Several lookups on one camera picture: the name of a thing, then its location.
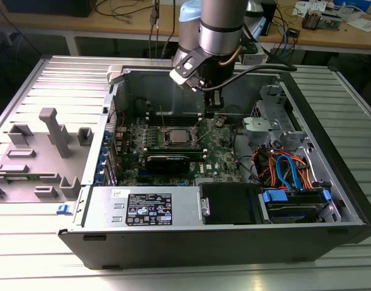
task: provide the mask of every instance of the desk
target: desk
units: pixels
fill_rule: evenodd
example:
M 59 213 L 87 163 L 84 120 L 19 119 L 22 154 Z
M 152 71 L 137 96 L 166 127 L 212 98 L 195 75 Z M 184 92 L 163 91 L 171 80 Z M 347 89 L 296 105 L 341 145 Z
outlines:
M 279 0 L 282 18 L 288 22 L 289 27 L 300 30 L 297 50 L 314 50 L 319 52 L 339 52 L 339 53 L 361 53 L 371 55 L 371 32 L 364 32 L 343 22 L 339 30 L 316 29 L 307 30 L 301 27 L 302 17 L 292 16 L 293 7 L 297 0 Z M 281 42 L 281 35 L 278 33 L 277 26 L 270 28 L 267 36 L 259 38 L 267 49 L 277 47 Z
M 126 2 L 134 3 L 134 1 L 113 0 L 114 7 L 125 5 Z M 137 9 L 150 6 L 150 0 L 143 0 L 133 7 L 126 7 L 119 12 L 127 13 Z M 65 37 L 71 55 L 79 55 L 79 48 L 76 45 L 75 38 L 78 36 L 91 38 L 114 38 L 114 39 L 140 39 L 148 40 L 150 31 L 150 12 L 151 8 L 141 10 L 132 14 L 133 24 L 128 24 L 110 16 L 103 16 L 92 11 L 87 18 L 78 18 L 72 16 L 59 15 L 37 15 L 23 13 L 9 13 L 6 11 L 3 4 L 0 4 L 4 14 L 9 20 L 17 26 L 23 33 L 33 33 L 40 35 L 59 35 Z M 111 14 L 110 7 L 106 3 L 100 6 L 100 11 L 106 14 Z M 179 35 L 179 9 L 176 6 L 176 26 L 175 34 L 172 41 L 178 41 Z M 172 6 L 160 6 L 159 20 L 159 41 L 166 41 L 172 32 Z M 0 14 L 0 32 L 16 32 Z
M 126 0 L 113 1 L 115 6 L 117 2 L 124 4 Z M 295 2 L 296 0 L 279 0 L 283 18 L 288 23 L 291 22 L 292 25 L 290 25 L 292 27 L 300 29 L 301 31 L 296 49 L 371 54 L 371 32 L 364 32 L 346 23 L 342 23 L 339 31 L 312 31 L 302 29 L 301 17 L 298 16 L 293 18 L 288 16 L 292 15 L 293 10 L 293 8 L 289 8 L 289 6 L 295 5 Z M 134 11 L 149 5 L 150 0 L 144 0 L 133 7 L 125 8 L 123 11 Z M 176 19 L 179 18 L 179 8 L 179 6 L 176 6 Z M 113 17 L 100 15 L 97 12 L 92 12 L 88 18 L 75 18 L 71 16 L 8 13 L 4 7 L 3 9 L 9 20 L 13 21 L 23 33 L 64 36 L 71 55 L 79 55 L 79 49 L 75 42 L 77 36 L 141 40 L 147 40 L 149 37 L 150 9 L 133 14 L 133 24 L 127 24 Z M 100 9 L 104 13 L 110 13 L 107 4 L 101 6 Z M 161 5 L 160 9 L 159 40 L 166 41 L 168 35 L 170 35 L 172 31 L 172 6 Z M 178 40 L 178 29 L 178 22 L 176 21 L 175 35 L 172 41 Z M 0 32 L 14 31 L 14 28 L 9 26 L 0 14 Z M 277 31 L 277 27 L 273 26 L 270 29 L 269 35 L 260 37 L 260 41 L 267 49 L 276 47 L 281 41 L 281 36 Z

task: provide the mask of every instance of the blue clip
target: blue clip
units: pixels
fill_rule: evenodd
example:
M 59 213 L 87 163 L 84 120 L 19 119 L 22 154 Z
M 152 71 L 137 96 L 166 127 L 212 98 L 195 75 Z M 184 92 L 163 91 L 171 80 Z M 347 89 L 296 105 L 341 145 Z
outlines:
M 96 180 L 102 180 L 102 177 L 103 177 L 103 175 L 102 174 L 99 174 L 99 173 L 96 173 L 94 175 L 94 179 L 96 179 Z
M 323 190 L 323 195 L 325 197 L 325 199 L 327 200 L 327 202 L 331 202 L 332 201 L 332 197 L 331 197 L 331 194 L 328 190 Z
M 269 189 L 266 190 L 262 197 L 264 198 L 265 203 L 270 201 L 288 201 L 288 196 L 283 190 L 278 189 Z
M 108 151 L 109 151 L 109 150 L 108 150 L 106 147 L 104 147 L 104 146 L 101 147 L 101 153 L 102 153 L 103 155 L 106 154 Z
M 296 188 L 302 189 L 301 181 L 297 175 L 295 162 L 293 162 L 293 159 L 291 159 L 290 156 L 281 155 L 278 157 L 277 162 L 276 162 L 276 172 L 277 172 L 278 178 L 285 186 L 287 186 L 289 191 L 292 191 L 292 186 L 282 177 L 282 174 L 281 174 L 281 161 L 283 158 L 286 158 L 288 160 L 290 167 L 292 168 L 293 182 L 295 182 Z
M 105 130 L 105 132 L 103 134 L 103 137 L 105 139 L 110 139 L 110 138 L 112 138 L 112 136 L 113 136 L 112 133 L 110 133 L 109 131 Z
M 67 204 L 60 205 L 58 207 L 58 211 L 56 211 L 56 214 L 57 215 L 62 215 L 62 214 L 68 215 L 68 214 L 72 214 L 72 212 L 71 212 L 71 206 L 70 205 L 67 205 Z

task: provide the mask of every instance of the blue drive latch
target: blue drive latch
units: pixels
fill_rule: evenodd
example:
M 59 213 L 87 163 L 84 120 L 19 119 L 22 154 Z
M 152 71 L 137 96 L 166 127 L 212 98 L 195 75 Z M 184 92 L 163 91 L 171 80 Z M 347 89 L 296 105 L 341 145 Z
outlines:
M 262 193 L 264 202 L 268 203 L 270 201 L 288 201 L 288 196 L 283 190 L 269 189 Z

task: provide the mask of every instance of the power supply label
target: power supply label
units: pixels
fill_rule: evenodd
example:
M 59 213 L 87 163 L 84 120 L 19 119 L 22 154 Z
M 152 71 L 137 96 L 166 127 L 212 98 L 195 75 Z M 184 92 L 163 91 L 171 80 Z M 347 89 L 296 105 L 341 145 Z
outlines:
M 171 226 L 171 194 L 129 194 L 126 224 L 128 226 Z

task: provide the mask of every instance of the metal bracket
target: metal bracket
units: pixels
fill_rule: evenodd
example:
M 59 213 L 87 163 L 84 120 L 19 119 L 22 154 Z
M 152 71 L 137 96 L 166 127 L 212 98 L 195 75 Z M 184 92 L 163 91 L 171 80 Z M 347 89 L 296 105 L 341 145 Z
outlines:
M 113 85 L 123 78 L 123 66 L 122 65 L 110 65 L 107 69 L 106 79 L 109 85 Z
M 209 199 L 208 198 L 202 198 L 200 199 L 200 208 L 202 211 L 202 215 L 204 217 L 207 217 L 210 215 L 210 206 L 209 206 Z

